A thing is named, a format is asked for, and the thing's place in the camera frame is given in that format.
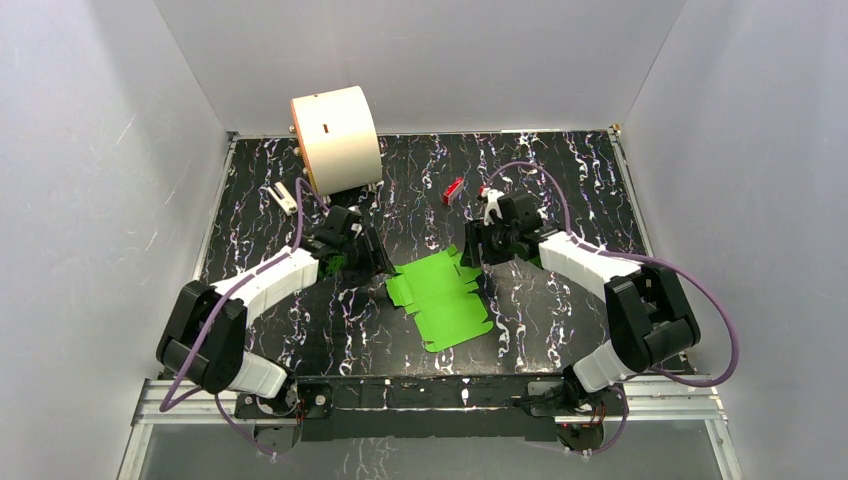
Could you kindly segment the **green paper box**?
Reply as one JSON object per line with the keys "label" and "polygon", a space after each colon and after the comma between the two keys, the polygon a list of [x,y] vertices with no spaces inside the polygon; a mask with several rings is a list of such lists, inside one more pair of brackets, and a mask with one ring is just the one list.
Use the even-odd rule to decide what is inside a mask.
{"label": "green paper box", "polygon": [[424,348],[437,353],[494,327],[478,292],[481,270],[460,264],[456,246],[396,267],[386,280],[394,306],[413,316]]}

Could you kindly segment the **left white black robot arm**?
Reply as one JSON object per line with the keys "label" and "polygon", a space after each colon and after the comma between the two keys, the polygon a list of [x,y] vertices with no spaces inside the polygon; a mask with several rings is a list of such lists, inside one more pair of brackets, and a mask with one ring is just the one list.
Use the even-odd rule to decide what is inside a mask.
{"label": "left white black robot arm", "polygon": [[310,235],[256,267],[213,284],[191,281],[177,296],[155,357],[178,380],[217,394],[260,397],[275,416],[294,411],[290,370],[245,347],[248,327],[290,295],[336,275],[353,284],[395,272],[377,230],[351,208],[333,206]]}

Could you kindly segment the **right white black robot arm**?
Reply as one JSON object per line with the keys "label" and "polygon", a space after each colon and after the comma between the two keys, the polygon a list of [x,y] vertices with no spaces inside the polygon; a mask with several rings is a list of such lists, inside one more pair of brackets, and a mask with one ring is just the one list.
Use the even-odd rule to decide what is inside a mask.
{"label": "right white black robot arm", "polygon": [[483,216],[465,225],[463,266],[520,258],[576,282],[605,304],[609,338],[564,369],[563,383],[551,395],[562,408],[590,413],[603,392],[700,341],[691,305],[670,268],[606,255],[546,223],[528,193],[484,187],[479,199]]}

